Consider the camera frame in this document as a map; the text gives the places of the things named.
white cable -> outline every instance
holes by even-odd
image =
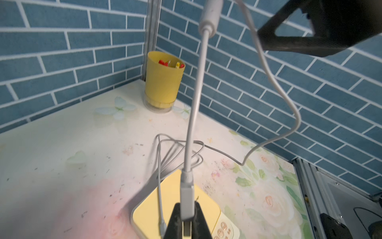
[[[276,140],[279,140],[279,139],[282,139],[290,134],[292,134],[293,132],[295,132],[298,127],[300,127],[300,124],[301,124],[301,114],[300,112],[298,111],[297,107],[295,106],[295,104],[293,103],[293,101],[289,98],[289,96],[285,93],[285,91],[283,90],[283,88],[281,88],[281,86],[279,85],[279,83],[277,82],[277,80],[275,79],[275,77],[273,76],[272,72],[270,71],[270,68],[268,66],[268,62],[267,62],[267,59],[265,58],[264,56],[264,52],[263,52],[263,49],[262,49],[262,46],[261,46],[261,42],[260,42],[260,39],[259,39],[259,36],[257,35],[257,31],[256,31],[256,28],[255,28],[255,24],[253,23],[253,20],[252,20],[252,16],[248,10],[248,8],[245,6],[245,4],[243,3],[242,0],[236,0],[237,4],[239,5],[244,17],[245,17],[245,21],[251,31],[251,36],[252,36],[252,40],[253,42],[255,43],[255,46],[257,48],[257,52],[259,54],[259,59],[260,59],[260,62],[261,62],[261,65],[265,71],[265,73],[267,74],[268,76],[268,80],[269,82],[271,82],[271,84],[275,87],[275,89],[277,90],[277,92],[281,95],[281,97],[284,99],[284,101],[288,104],[289,108],[293,111],[294,115],[295,115],[295,118],[296,118],[296,121],[295,121],[295,125],[293,126],[293,128],[291,130],[289,130],[288,132],[286,133],[283,133],[279,136],[276,136],[272,139],[269,139],[269,140],[266,140],[258,145],[256,145],[255,147],[253,147],[248,153],[247,155],[244,157],[244,161],[242,163],[238,163],[236,161],[236,163],[238,163],[239,165],[243,166],[245,164],[245,162],[247,161],[247,159],[249,158],[249,156],[258,148],[260,147],[263,147],[264,145],[267,145],[269,143],[272,143]]]

round button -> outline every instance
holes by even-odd
[[[225,224],[225,222],[222,222],[222,229],[227,230],[227,224]]]
[[[217,234],[218,234],[218,236],[220,236],[220,237],[223,237],[223,236],[224,236],[224,232],[223,232],[223,230],[221,230],[221,229],[217,230]]]

white grout line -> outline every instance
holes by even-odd
[[[364,106],[362,106],[359,110],[357,110],[355,113],[358,115],[363,109],[365,109],[367,106],[369,106],[370,103],[366,103]]]
[[[305,72],[307,72],[309,69],[310,69],[310,67],[312,67],[312,65],[315,63],[317,61],[317,58],[314,58],[313,60],[312,60],[312,62],[305,68]]]
[[[231,2],[230,8],[228,9],[228,12],[227,12],[227,16],[230,16],[232,7],[233,7],[233,2]]]
[[[357,85],[361,83],[361,81],[363,81],[363,78],[359,79],[354,85],[352,85],[352,87],[350,87],[348,91],[352,91]]]
[[[375,125],[372,125],[370,128],[368,128],[367,130],[365,130],[364,132],[362,132],[361,134],[364,134],[364,133],[367,133],[369,130],[371,130],[372,128],[374,128]]]
[[[65,41],[66,41],[66,47],[68,50],[70,50],[70,42],[69,42],[69,37],[68,37],[68,32],[64,31],[64,36],[65,36]]]
[[[37,56],[37,59],[39,60],[40,67],[41,67],[41,70],[42,70],[42,73],[46,73],[47,70],[45,69],[44,62],[42,61],[41,56]]]
[[[73,74],[74,74],[74,81],[76,82],[76,84],[78,84],[78,78],[77,78],[76,70],[73,70]]]
[[[185,33],[187,32],[188,23],[189,23],[189,21],[186,22],[186,29],[185,29],[185,31],[184,31]]]
[[[326,110],[324,110],[321,115],[324,115],[326,112],[328,112],[331,108],[333,107],[333,105],[329,105],[328,108],[326,108]]]
[[[341,65],[343,66],[343,65],[345,65],[347,62],[348,62],[348,60],[350,60],[350,58],[352,57],[352,56],[354,56],[354,54],[355,54],[356,52],[352,52],[342,63],[341,63]]]
[[[90,10],[87,10],[87,18],[89,20],[89,28],[92,29],[92,19],[90,17]]]
[[[13,100],[17,101],[19,99],[19,97],[17,96],[17,94],[16,94],[15,90],[13,89],[13,87],[11,86],[11,84],[8,83],[5,86],[7,87],[9,93],[11,93]]]
[[[97,63],[97,60],[96,60],[96,51],[93,49],[93,58],[94,58],[94,63]]]
[[[231,57],[230,60],[228,61],[226,68],[228,68],[228,66],[230,65],[231,61],[232,61],[232,57]]]
[[[346,146],[346,144],[343,144],[343,145],[339,146],[338,148],[336,148],[334,151],[338,151],[338,150],[342,149],[345,146]]]
[[[55,106],[58,105],[57,100],[56,100],[56,96],[54,95],[54,93],[52,92],[50,95],[52,96],[54,105]]]
[[[243,38],[245,29],[246,29],[246,28],[243,28],[243,30],[241,31],[240,36],[239,36],[239,40],[238,40],[238,41],[241,41],[241,39]]]
[[[17,4],[17,7],[19,8],[21,18],[23,19],[25,27],[30,28],[31,26],[29,25],[29,21],[28,21],[28,18],[26,17],[23,5],[21,4],[21,2],[16,2],[16,4]]]

metal frame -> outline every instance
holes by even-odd
[[[142,80],[146,80],[147,54],[155,50],[162,0],[149,0],[147,3],[146,34],[143,49]]]

blue brick wall tile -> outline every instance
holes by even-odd
[[[16,2],[0,1],[0,27],[24,27]]]
[[[114,72],[143,64],[143,56],[114,62]]]
[[[371,130],[367,131],[365,135],[382,143],[382,128],[375,126]]]
[[[76,4],[86,7],[103,8],[108,9],[109,3],[107,0],[60,0],[62,3]]]
[[[112,64],[102,64],[76,70],[78,82],[94,79],[112,73]]]
[[[310,92],[314,92],[322,84],[321,81],[313,79],[287,66],[284,66],[277,76]]]
[[[157,37],[157,46],[173,54],[174,56],[179,56],[180,54],[180,47],[175,46],[174,44],[171,44],[168,40],[165,40],[163,38]]]
[[[222,106],[221,104],[216,103],[215,101],[212,101],[210,105],[211,109],[216,110],[217,112],[221,113],[222,115],[228,116],[229,113],[231,112],[230,109],[227,107]]]
[[[190,98],[194,97],[194,90],[191,88],[187,88],[186,90],[186,95],[188,95]],[[211,100],[205,97],[204,95],[201,96],[200,98],[200,103],[209,106],[211,103]]]
[[[241,94],[241,91],[236,90],[235,88],[233,88],[233,87],[231,87],[231,86],[229,86],[223,82],[221,82],[218,90],[223,92],[226,95],[231,96],[234,99],[238,99],[240,94]]]
[[[365,97],[371,101],[382,105],[382,87],[373,84],[367,80],[362,80],[356,87],[354,87],[352,92]]]
[[[365,130],[367,130],[368,128],[372,126],[371,123],[368,123],[364,121],[363,119],[358,118],[352,114],[349,114],[335,106],[330,108],[324,115],[360,133],[364,132]]]
[[[50,94],[16,103],[0,109],[0,125],[54,106]]]
[[[61,104],[65,101],[83,96],[84,94],[89,94],[97,90],[97,81],[91,81],[85,84],[76,85],[72,88],[63,89],[61,91],[55,92],[57,103]]]
[[[363,181],[362,179],[360,179],[360,178],[358,178],[358,177],[356,177],[350,173],[346,173],[346,174],[340,176],[340,178],[353,184],[354,186],[356,186],[360,189],[363,189],[364,191],[366,191],[369,194],[375,194],[375,193],[378,193],[380,191],[379,188],[369,184],[366,181]]]
[[[329,55],[325,58],[341,65],[343,61],[346,60],[348,56],[350,56],[351,52],[351,50],[346,49],[334,55]]]
[[[294,154],[286,151],[283,148],[280,148],[279,146],[277,146],[273,143],[264,145],[264,148],[274,152],[275,154],[280,155],[281,157],[285,158],[287,161],[291,161],[292,159],[294,159],[296,157]]]
[[[288,132],[289,130],[290,129],[283,127],[279,130],[278,134],[281,135],[283,133]],[[308,147],[312,146],[312,144],[314,144],[313,141],[311,141],[310,139],[308,139],[308,138],[306,138],[306,137],[304,137],[298,133],[293,133],[293,134],[287,136],[287,139],[297,143],[298,145],[301,145],[304,148],[308,148]]]
[[[185,87],[185,85],[180,84],[180,85],[179,85],[179,90],[178,90],[178,91],[184,93],[184,92],[186,91],[186,87]]]
[[[382,76],[380,74],[380,69],[382,67],[382,63],[371,58],[365,57],[364,55],[355,53],[354,56],[348,60],[345,67],[359,72],[365,76],[373,78],[377,81],[382,82]]]
[[[243,27],[238,26],[224,18],[221,18],[217,30],[218,32],[221,32],[229,37],[238,40],[241,35],[241,32],[243,31]]]
[[[347,156],[348,158],[353,159],[354,161],[357,161],[359,163],[364,163],[371,159],[370,156],[360,152],[359,150],[356,150],[355,148],[352,148],[348,145],[345,145],[344,147],[340,148],[337,152]]]
[[[280,124],[278,124],[272,120],[269,120],[267,117],[255,112],[255,111],[252,111],[249,114],[248,118],[250,118],[254,122],[259,123],[259,124],[269,128],[270,130],[273,130],[273,131],[277,131],[281,127]]]
[[[176,1],[174,11],[197,22],[202,14],[202,9],[183,1]]]
[[[248,48],[242,45],[239,45],[231,40],[221,37],[218,48],[256,67],[262,68],[257,53],[252,50],[249,50]],[[275,74],[281,66],[280,63],[275,62],[271,59],[268,59],[268,64],[273,74]]]
[[[95,51],[96,62],[105,62],[118,58],[124,58],[126,55],[126,47],[107,48]]]
[[[61,106],[58,106],[58,107],[56,107],[56,108],[54,108],[54,109],[45,111],[45,112],[43,112],[43,113],[41,113],[41,114],[37,114],[37,115],[35,115],[35,116],[32,116],[32,117],[30,117],[30,119],[31,119],[31,121],[34,121],[34,120],[36,120],[36,119],[39,119],[39,118],[41,118],[41,117],[47,116],[47,115],[49,115],[49,114],[52,114],[52,113],[54,113],[54,112],[60,111],[60,110],[65,109],[65,108],[67,108],[67,107],[69,107],[69,106],[72,106],[72,105],[74,105],[74,104],[77,104],[77,103],[79,103],[79,102],[80,102],[79,99],[74,100],[74,101],[71,101],[71,102],[69,102],[69,103],[66,103],[66,104],[63,104],[63,105],[61,105]]]
[[[109,13],[90,12],[92,28],[96,29],[125,29],[126,16]]]
[[[144,18],[138,16],[128,16],[127,29],[144,29]]]
[[[217,122],[222,123],[223,125],[233,130],[236,130],[239,127],[238,124],[232,122],[231,120],[225,118],[224,116],[221,116],[220,114],[210,110],[209,108],[205,106],[202,106],[202,105],[200,106],[200,112],[215,119]]]
[[[90,94],[90,95],[88,95],[88,96],[82,97],[81,99],[82,99],[82,101],[85,101],[85,100],[87,100],[87,99],[90,99],[90,98],[92,98],[92,97],[98,96],[98,95],[103,94],[103,93],[105,93],[105,92],[111,91],[112,89],[113,89],[113,87],[111,86],[111,87],[109,87],[109,88],[106,88],[106,89],[97,91],[97,92],[94,93],[94,94]]]
[[[345,170],[335,166],[334,164],[324,159],[316,163],[316,165],[337,176],[345,172]]]
[[[217,91],[212,90],[211,88],[207,86],[203,86],[202,93],[211,97],[212,99],[215,99],[216,101],[222,103],[223,105],[227,106],[230,109],[235,109],[238,113],[242,115],[247,115],[249,113],[249,108],[237,103],[236,101],[218,93]]]
[[[230,118],[233,119],[234,121],[238,122],[239,124],[249,128],[252,131],[255,131],[257,127],[259,126],[258,124],[248,120],[246,117],[243,117],[235,112],[232,112],[230,114]]]
[[[73,71],[12,83],[19,99],[75,84]]]
[[[200,40],[201,36],[200,36],[199,30],[198,30],[198,27],[199,27],[198,25],[191,23],[191,22],[188,22],[187,33]],[[212,38],[208,39],[208,44],[210,44],[212,46],[216,46],[218,39],[219,39],[219,34],[215,34]]]
[[[37,57],[28,57],[0,61],[0,72],[0,81],[5,81],[41,74],[42,70]]]
[[[382,49],[380,46],[382,46],[381,35],[373,36],[372,38],[364,40],[355,45],[355,47],[358,49],[364,50],[365,52],[371,53],[378,57],[382,57]]]
[[[268,103],[276,106],[277,108],[279,108],[279,109],[281,109],[281,110],[283,110],[289,114],[292,114],[291,109],[289,108],[287,103],[285,103],[284,99],[278,95],[275,95],[274,93],[272,93],[270,91],[266,91],[261,99],[265,102],[268,102]]]
[[[162,6],[172,10],[172,7],[174,6],[174,1],[175,0],[162,0]]]
[[[241,74],[247,79],[250,79],[255,69],[253,67],[250,67],[244,63],[241,63],[235,59],[232,59],[230,62],[230,65],[228,66],[228,69]]]
[[[330,122],[329,120],[324,119],[321,116],[318,116],[310,111],[307,111],[306,109],[301,109],[300,114],[303,121],[313,126],[316,126],[317,128],[325,132],[330,132],[337,126],[335,123]]]
[[[327,147],[331,149],[337,149],[338,147],[342,146],[343,143],[330,137],[329,135],[326,135],[312,127],[307,128],[304,132],[304,135],[308,136],[309,138],[326,145]]]
[[[329,85],[324,85],[317,95],[353,112],[366,104],[365,101]]]
[[[144,42],[144,32],[113,32],[113,45]]]
[[[259,97],[264,91],[263,88],[253,84],[252,82],[244,80],[243,78],[238,77],[214,64],[211,64],[208,72],[256,97]]]
[[[230,57],[227,55],[224,55],[223,53],[212,49],[211,47],[207,50],[207,59],[218,63],[219,65],[226,66],[228,62],[230,61]]]
[[[251,131],[247,130],[246,128],[240,127],[237,131],[242,136],[252,140],[255,143],[262,143],[265,141],[265,139],[255,133],[252,133]]]
[[[275,90],[274,86],[269,82],[268,80],[268,77],[266,74],[260,72],[260,71],[256,71],[255,75],[253,76],[253,81],[265,86],[266,88],[268,89],[272,89],[272,90]],[[290,89],[290,85],[280,81],[280,80],[277,80],[278,83],[280,84],[281,88],[283,88],[283,90],[285,92],[287,92],[289,89]]]
[[[330,81],[340,87],[349,89],[358,80],[359,77],[338,69],[334,66],[326,64],[320,60],[317,60],[308,70],[308,72],[317,75],[327,81]]]
[[[47,72],[93,64],[92,51],[47,55],[41,57]]]
[[[68,33],[70,47],[72,49],[100,47],[110,45],[110,33]]]
[[[298,146],[298,145],[296,145],[294,143],[288,144],[285,148],[287,150],[292,151],[295,154],[301,156],[305,160],[308,160],[309,162],[314,163],[314,162],[317,162],[318,160],[320,160],[320,157],[312,154],[311,152],[303,149],[302,147],[300,147],[300,146]]]
[[[160,18],[162,22],[175,27],[178,30],[184,31],[186,29],[187,21],[175,16],[174,14],[168,13],[166,11],[160,11]]]
[[[147,2],[138,0],[110,0],[112,10],[146,14]]]
[[[64,33],[0,32],[0,55],[67,49]]]
[[[382,177],[381,176],[370,179],[369,182],[374,183],[375,185],[382,187]]]
[[[306,94],[296,88],[292,89],[289,92],[289,96],[292,100],[318,113],[324,112],[329,107],[328,103],[323,102],[322,100],[319,100],[318,98],[311,96],[309,94]]]
[[[337,138],[342,139],[345,142],[348,142],[349,144],[371,154],[378,158],[382,157],[382,146],[367,140],[366,138],[363,138],[362,136],[359,136],[345,128],[338,128],[336,129],[332,135],[336,136]]]
[[[8,103],[13,101],[11,93],[9,93],[6,86],[0,86],[0,104]]]
[[[169,32],[170,32],[170,29],[168,27],[166,27],[163,24],[159,24],[159,26],[158,26],[158,35],[161,35],[161,36],[167,38]]]
[[[197,46],[199,45],[199,43],[196,40],[193,40],[177,31],[171,31],[170,40],[180,45],[183,45],[185,48],[193,52],[196,52]]]
[[[23,3],[29,25],[37,28],[89,28],[84,10]]]
[[[264,136],[265,138],[273,138],[273,137],[276,137],[277,134],[275,133],[272,133],[271,131],[267,130],[266,128],[263,128],[263,127],[260,127],[258,128],[258,130],[256,131],[256,133],[260,134],[261,136]],[[289,141],[282,138],[282,139],[279,139],[279,140],[276,140],[275,143],[280,145],[280,146],[284,146],[288,143]]]
[[[196,55],[195,53],[191,53],[187,50],[182,50],[182,55],[180,56],[180,58],[182,60],[185,60],[189,63],[191,63],[192,65],[194,66],[197,66],[198,65],[198,62],[199,62],[199,56]]]
[[[365,166],[382,174],[382,162],[379,160],[374,159],[365,164]]]
[[[268,106],[267,104],[247,95],[243,94],[240,98],[240,102],[246,104],[247,106],[254,108],[255,110],[268,115],[272,111],[272,107]]]
[[[22,125],[24,125],[26,123],[28,123],[28,121],[20,120],[20,121],[18,121],[16,123],[13,123],[11,125],[8,125],[8,126],[0,128],[0,133],[4,133],[4,132],[6,132],[8,130],[14,129],[14,128],[19,127],[19,126],[22,126]]]
[[[365,109],[361,110],[359,115],[362,115],[376,123],[382,124],[382,109],[378,108],[372,104],[366,106]]]

